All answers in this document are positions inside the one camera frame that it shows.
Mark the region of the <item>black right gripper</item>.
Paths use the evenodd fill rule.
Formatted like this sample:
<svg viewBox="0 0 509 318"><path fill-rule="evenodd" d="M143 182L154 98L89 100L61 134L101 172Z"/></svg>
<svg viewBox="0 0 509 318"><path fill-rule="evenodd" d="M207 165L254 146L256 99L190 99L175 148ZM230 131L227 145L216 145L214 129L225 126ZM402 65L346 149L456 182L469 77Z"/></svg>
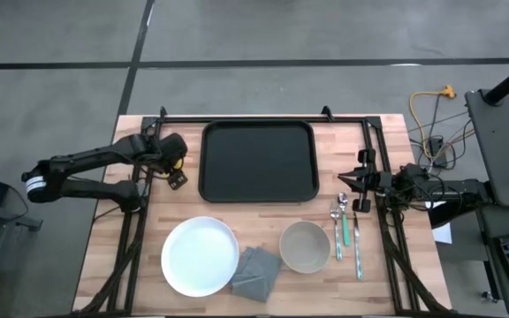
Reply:
<svg viewBox="0 0 509 318"><path fill-rule="evenodd" d="M339 173L338 177L359 194L359 198L353 201L353 211L368 213L370 211L368 191L373 191L384 197L394 194L392 174L376 170L376 151L373 148L360 150L358 161L361 163L361 167Z"/></svg>

